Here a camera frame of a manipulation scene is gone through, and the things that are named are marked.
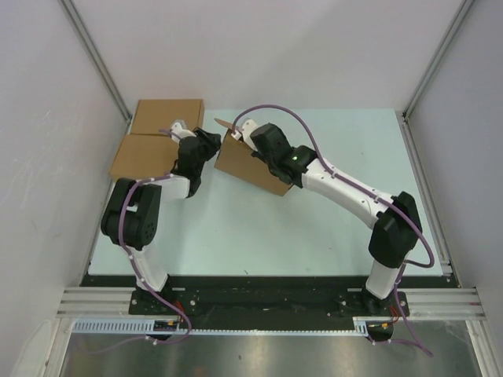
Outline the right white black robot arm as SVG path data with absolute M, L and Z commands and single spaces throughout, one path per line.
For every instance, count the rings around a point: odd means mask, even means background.
M 362 290 L 362 305 L 380 315 L 391 305 L 391 292 L 406 257 L 422 232 L 415 199 L 406 192 L 393 196 L 337 170 L 305 145 L 293 147 L 283 131 L 272 123 L 258 125 L 247 120 L 243 140 L 252 156 L 263 161 L 269 172 L 287 185 L 315 192 L 359 218 L 372 234 L 370 274 Z

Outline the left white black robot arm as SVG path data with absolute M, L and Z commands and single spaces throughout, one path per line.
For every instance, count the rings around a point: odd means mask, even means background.
M 173 167 L 160 176 L 134 180 L 119 178 L 101 219 L 101 233 L 122 247 L 133 267 L 137 285 L 149 291 L 146 304 L 155 313 L 168 312 L 173 294 L 164 289 L 168 272 L 158 262 L 154 239 L 161 207 L 169 201 L 194 196 L 201 175 L 222 146 L 222 136 L 199 127 L 189 130 L 181 120 L 161 134 L 178 145 Z

